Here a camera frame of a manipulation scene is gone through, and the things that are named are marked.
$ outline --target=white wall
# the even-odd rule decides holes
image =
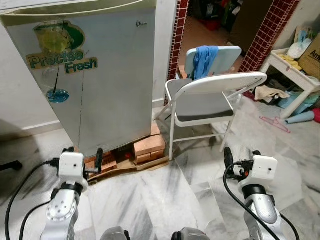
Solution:
[[[176,0],[157,0],[153,100],[160,105],[167,79],[175,13]],[[2,25],[0,53],[0,137],[19,129],[57,121]]]
[[[297,26],[310,26],[320,31],[320,0],[301,0],[273,49],[289,48],[294,39]]]

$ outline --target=white folding chair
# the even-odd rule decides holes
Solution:
[[[213,75],[228,71],[241,54],[239,46],[219,46],[218,53],[210,67]],[[188,76],[194,74],[194,59],[197,53],[196,48],[190,49],[185,56],[184,71]]]
[[[169,159],[172,160],[175,142],[220,135],[224,135],[220,147],[222,152],[235,117],[235,109],[229,100],[261,85],[266,80],[267,75],[263,72],[243,72],[209,76],[197,81],[191,79],[167,81],[165,91],[169,103],[156,115],[155,120],[161,120],[160,116],[171,107]],[[237,91],[226,97],[226,92],[234,90]],[[225,121],[229,121],[225,133],[174,139],[175,124],[183,128]]]

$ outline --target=white side table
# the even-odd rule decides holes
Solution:
[[[271,51],[270,55],[265,59],[262,67],[260,68],[261,72],[266,73],[269,67],[273,66],[304,90],[304,92],[287,108],[281,111],[281,119],[289,118],[290,115],[300,106],[300,104],[304,102],[304,100],[306,100],[311,93],[320,91],[320,81],[307,77],[278,56],[278,54],[286,55],[288,49],[289,48]]]

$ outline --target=chair backrest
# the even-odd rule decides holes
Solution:
[[[209,72],[217,75],[219,73],[228,71],[240,56],[241,51],[242,50],[239,46],[219,46],[218,53],[212,63]],[[196,53],[196,48],[190,49],[186,53],[184,71],[187,75],[192,74],[195,70],[194,58],[196,56]]]
[[[208,76],[183,86],[173,100],[176,101],[182,94],[208,94],[238,90],[231,95],[236,96],[261,85],[266,80],[267,75],[257,71]]]

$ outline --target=blue cloth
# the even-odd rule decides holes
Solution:
[[[193,59],[194,74],[193,79],[207,77],[219,51],[218,46],[199,46]]]

